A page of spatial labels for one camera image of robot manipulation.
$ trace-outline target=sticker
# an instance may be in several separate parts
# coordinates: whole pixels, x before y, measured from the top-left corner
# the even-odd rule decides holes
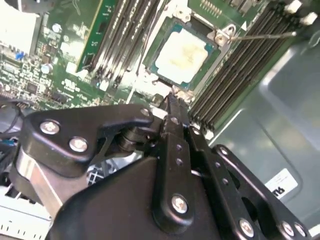
[[[282,169],[277,175],[269,180],[265,186],[276,196],[277,199],[281,199],[287,193],[292,191],[298,186],[297,181],[290,174],[288,169]]]

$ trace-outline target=ram slot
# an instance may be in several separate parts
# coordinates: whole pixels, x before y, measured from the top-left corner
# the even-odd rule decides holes
[[[124,42],[127,38],[130,37],[129,31],[131,29],[131,26],[134,24],[136,15],[139,13],[142,2],[143,0],[130,1],[130,4],[126,9],[123,18],[121,19],[121,24],[117,30],[116,37],[113,40],[111,48],[103,60],[103,77],[106,77],[109,74],[110,70],[115,64],[117,56],[121,54]]]
[[[120,73],[128,68],[131,59],[137,54],[137,48],[133,47],[136,46],[136,42],[139,40],[138,36],[142,39],[140,35],[142,30],[146,29],[146,26],[152,22],[152,17],[157,10],[158,4],[159,0],[149,0],[144,1],[144,4],[141,6],[138,15],[134,19],[135,24],[131,26],[129,35],[121,47],[122,51],[117,56],[110,71],[112,82],[118,79]]]
[[[248,35],[281,34],[297,29],[297,20],[282,14],[282,5],[272,3],[252,26]],[[283,39],[249,40],[239,43],[208,88],[192,106],[191,118],[213,128],[228,106],[249,86],[284,42]]]
[[[247,35],[254,35],[254,34],[260,34],[265,25],[268,24],[270,19],[274,16],[273,11],[265,10],[263,14],[260,16],[258,21],[255,23],[255,25],[252,26],[252,28],[249,30]],[[214,80],[210,84],[204,93],[201,95],[201,97],[197,100],[195,105],[192,107],[190,113],[193,117],[197,118],[199,115],[199,112],[203,109],[203,107],[207,104],[208,98],[211,98],[213,96],[214,89],[217,88],[223,78],[222,76],[227,74],[229,71],[232,71],[234,69],[234,63],[245,53],[247,48],[253,43],[253,41],[242,41],[237,46],[233,54],[230,56],[230,58],[227,60],[227,62],[224,63],[221,70],[218,72],[218,74],[214,77]]]
[[[281,29],[285,31],[287,27],[287,25],[281,26]],[[243,83],[250,82],[252,80],[252,78],[250,78],[250,76],[252,76],[252,71],[257,68],[258,64],[260,64],[266,56],[270,55],[269,51],[273,49],[277,42],[282,41],[270,39],[269,41],[261,44],[259,49],[256,49],[255,53],[253,53],[256,56],[253,56],[253,58],[250,61],[248,61],[246,66],[241,67],[241,72],[239,72],[237,75],[231,76],[232,79],[237,79],[238,81],[235,82],[232,87],[226,87],[224,89],[221,89],[221,91],[225,92],[225,97],[221,97],[218,99],[219,101],[216,102],[214,109],[210,111],[210,114],[203,117],[204,122],[211,123],[218,111],[220,111],[220,109],[223,107],[223,104],[226,101],[226,99],[232,96]]]
[[[121,19],[125,14],[129,2],[130,0],[120,0],[116,5],[110,24],[103,36],[99,51],[91,62],[91,70],[98,72],[101,69],[104,59],[110,51],[112,43],[114,42],[118,27],[121,24]]]
[[[281,45],[286,40],[278,40],[275,47],[272,47],[273,51],[268,54],[268,57],[263,60],[263,63],[266,64],[273,55],[277,52],[277,50],[281,47]],[[255,70],[251,75],[256,76],[259,73],[260,69]],[[221,100],[219,104],[217,104],[217,110],[212,113],[211,121],[209,121],[207,124],[209,126],[214,125],[222,116],[226,113],[229,107],[237,100],[237,98],[242,94],[243,91],[246,90],[247,87],[251,84],[252,78],[248,79],[247,81],[244,81],[244,83],[237,88],[234,93],[230,96],[226,96],[224,99]]]
[[[278,24],[281,22],[281,18],[277,17],[277,20],[273,25],[265,26],[264,33],[265,34],[272,34],[277,30],[275,28],[279,26]],[[253,40],[251,41],[251,44],[248,44],[249,47],[246,47],[244,52],[242,54],[239,54],[240,57],[237,58],[235,62],[232,63],[232,70],[227,72],[224,76],[222,76],[221,81],[219,81],[220,84],[216,88],[213,89],[213,91],[210,93],[212,94],[211,100],[213,98],[213,102],[210,106],[207,108],[204,107],[202,111],[199,113],[201,115],[200,120],[205,119],[205,117],[210,113],[214,105],[217,103],[217,101],[221,98],[221,96],[225,93],[225,90],[232,85],[232,87],[236,86],[238,83],[235,81],[240,81],[238,77],[239,73],[244,71],[246,69],[247,64],[251,61],[251,59],[254,57],[255,52],[259,50],[259,48],[262,47],[265,40]]]

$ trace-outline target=cable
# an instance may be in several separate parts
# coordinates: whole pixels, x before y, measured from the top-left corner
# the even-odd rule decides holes
[[[13,162],[15,154],[16,147],[12,146],[4,153],[3,157],[0,158],[0,174],[3,173],[6,168]]]
[[[15,116],[10,124],[10,126],[3,132],[4,134],[8,133],[11,129],[14,128],[14,126],[16,125],[19,117],[22,115],[20,108],[16,105],[16,103],[11,102],[11,101],[7,101],[7,100],[1,100],[0,101],[0,106],[9,106],[14,108],[15,110]]]
[[[0,139],[11,139],[11,138],[17,138],[20,135],[20,131],[13,131],[13,132],[3,132],[0,133]]]

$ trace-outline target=electronic component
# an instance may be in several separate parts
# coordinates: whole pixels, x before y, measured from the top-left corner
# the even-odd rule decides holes
[[[301,18],[300,22],[303,25],[309,26],[314,23],[317,17],[318,17],[318,14],[316,14],[315,12],[310,12],[307,16]]]
[[[178,85],[189,84],[212,52],[212,44],[176,24],[150,70]]]
[[[21,60],[21,59],[24,58],[24,56],[25,56],[25,53],[23,51],[22,52],[17,52],[15,54],[15,60]]]
[[[279,52],[285,41],[282,37],[295,36],[296,32],[289,30],[298,30],[299,27],[301,26],[296,16],[284,14],[283,5],[277,5],[276,8],[273,2],[269,3],[247,36],[239,37],[244,41],[239,41],[235,51],[221,65],[219,72],[212,75],[209,84],[202,89],[192,104],[190,110],[192,119],[209,129],[214,129],[227,108],[252,84],[268,60],[274,55],[278,55],[279,58],[284,54],[286,48]],[[245,40],[254,39],[254,36],[260,36],[261,39],[258,37],[254,41]],[[291,42],[292,38],[288,38],[287,45],[289,46]]]
[[[36,94],[37,89],[38,89],[38,86],[31,82],[28,82],[28,84],[26,85],[26,90],[31,94]]]
[[[49,74],[49,73],[52,71],[53,68],[54,68],[54,67],[53,67],[51,64],[46,63],[46,64],[43,64],[43,65],[41,66],[40,71],[41,71],[43,74]]]
[[[59,104],[65,104],[68,101],[68,97],[58,91],[45,90],[45,95]]]
[[[0,45],[12,46],[28,55],[32,50],[37,16],[21,13],[4,1],[0,1],[0,9]]]
[[[302,2],[299,0],[293,0],[290,4],[284,7],[284,10],[290,14],[295,14],[298,9],[301,7]]]
[[[48,63],[50,63],[50,60],[51,60],[50,56],[47,56],[47,55],[43,55],[43,56],[42,56],[42,63],[43,63],[43,64],[48,64]]]
[[[25,13],[42,14],[52,10],[57,0],[4,0],[8,5]]]

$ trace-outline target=silver screw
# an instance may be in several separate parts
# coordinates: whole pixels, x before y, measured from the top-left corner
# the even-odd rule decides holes
[[[193,128],[193,131],[195,134],[200,135],[200,131],[198,129],[196,129],[195,127]]]
[[[186,201],[180,196],[173,196],[171,200],[172,206],[174,210],[176,210],[180,214],[185,214],[188,210],[188,205]]]
[[[176,117],[171,117],[171,121],[174,123],[174,124],[176,124],[176,125],[178,125],[179,124],[179,120],[176,118]]]
[[[228,155],[227,149],[225,149],[223,146],[220,147],[220,150],[221,150],[221,152],[222,152],[224,155]]]
[[[245,219],[241,219],[239,221],[240,227],[242,229],[242,231],[244,232],[245,235],[247,235],[249,238],[253,238],[255,235],[254,229],[251,226],[250,222],[248,222]]]
[[[289,236],[293,237],[293,236],[295,235],[295,232],[294,232],[294,230],[292,229],[292,227],[290,226],[289,223],[287,223],[287,222],[285,222],[285,221],[282,222],[282,227],[283,227],[284,231],[285,231]]]
[[[302,228],[302,226],[300,226],[299,224],[295,223],[294,224],[294,227],[295,229],[297,229],[297,231],[303,236],[303,237],[306,237],[307,234],[306,232],[304,231],[304,229]]]
[[[79,152],[79,153],[83,153],[88,148],[88,144],[86,140],[78,136],[70,140],[69,146],[73,151]]]
[[[53,121],[44,121],[40,124],[40,129],[45,134],[54,135],[57,134],[60,130],[60,127],[58,124],[56,124]]]
[[[150,113],[149,113],[148,109],[146,109],[146,108],[141,109],[140,112],[141,112],[143,115],[147,116],[147,117],[150,116]]]

